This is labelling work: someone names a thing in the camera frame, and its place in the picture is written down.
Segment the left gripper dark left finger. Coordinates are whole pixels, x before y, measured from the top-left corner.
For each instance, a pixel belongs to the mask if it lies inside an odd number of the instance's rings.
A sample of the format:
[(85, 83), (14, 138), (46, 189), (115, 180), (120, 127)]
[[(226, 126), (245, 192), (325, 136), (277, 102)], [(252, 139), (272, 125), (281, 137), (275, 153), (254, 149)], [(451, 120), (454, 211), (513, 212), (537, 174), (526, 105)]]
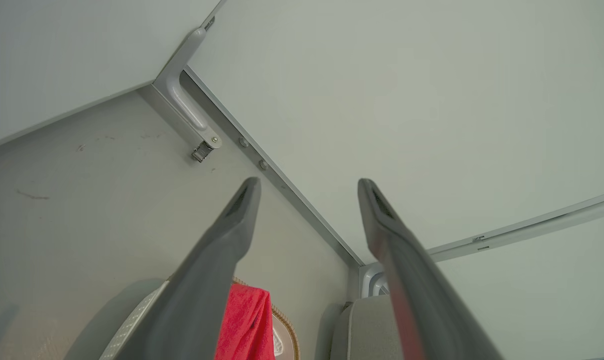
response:
[(174, 272), (117, 353), (120, 360), (212, 360), (236, 265), (247, 254), (260, 205), (248, 177)]

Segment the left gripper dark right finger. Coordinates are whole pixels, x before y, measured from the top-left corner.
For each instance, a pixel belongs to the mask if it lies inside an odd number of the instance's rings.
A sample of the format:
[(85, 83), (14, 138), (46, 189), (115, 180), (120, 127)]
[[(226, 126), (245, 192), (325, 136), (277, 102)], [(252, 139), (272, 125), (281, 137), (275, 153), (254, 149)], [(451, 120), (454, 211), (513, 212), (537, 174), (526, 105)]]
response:
[(406, 360), (500, 360), (502, 355), (370, 178), (357, 183), (370, 252), (383, 266)]

